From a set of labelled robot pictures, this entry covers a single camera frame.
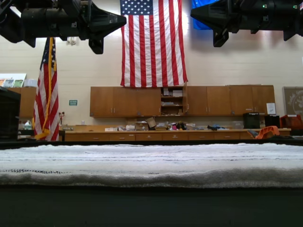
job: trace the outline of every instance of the fuzzy white fabric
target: fuzzy white fabric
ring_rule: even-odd
[[[0,184],[303,187],[303,147],[39,146],[0,150]]]

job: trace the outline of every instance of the blue flag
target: blue flag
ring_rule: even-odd
[[[205,6],[211,3],[214,3],[217,0],[192,0],[192,8],[197,8],[200,6]],[[197,30],[211,30],[208,26],[206,26],[205,24],[197,21],[196,19],[194,19],[194,29]]]

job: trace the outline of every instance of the white cinder block wall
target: white cinder block wall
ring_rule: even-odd
[[[120,13],[119,0],[94,0],[101,9]],[[222,48],[213,47],[212,31],[193,29],[191,0],[183,1],[183,31],[188,85],[267,84],[275,86],[277,113],[284,115],[283,86],[303,86],[303,38],[283,41],[282,32],[249,31],[230,34]],[[11,44],[0,37],[0,73],[26,73],[37,79],[45,39],[37,39],[36,48],[26,43]],[[124,119],[93,119],[89,116],[91,86],[119,86],[121,79],[122,38],[115,31],[105,38],[103,55],[95,55],[88,41],[67,46],[56,42],[59,105],[65,111],[64,123],[124,124]],[[69,106],[78,99],[78,106]],[[207,118],[196,118],[207,122]],[[228,119],[210,118],[226,125]]]

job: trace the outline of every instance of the hanging american flag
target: hanging american flag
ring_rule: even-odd
[[[187,82],[182,0],[120,0],[124,87],[167,87]]]
[[[34,105],[36,139],[47,141],[59,139],[58,98],[55,38],[47,38]]]

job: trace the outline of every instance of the countertop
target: countertop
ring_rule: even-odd
[[[111,133],[186,133],[186,132],[247,132],[248,129],[229,129],[229,130],[183,130],[183,131],[66,131],[65,134],[111,134]],[[291,131],[291,129],[279,129],[279,131]]]

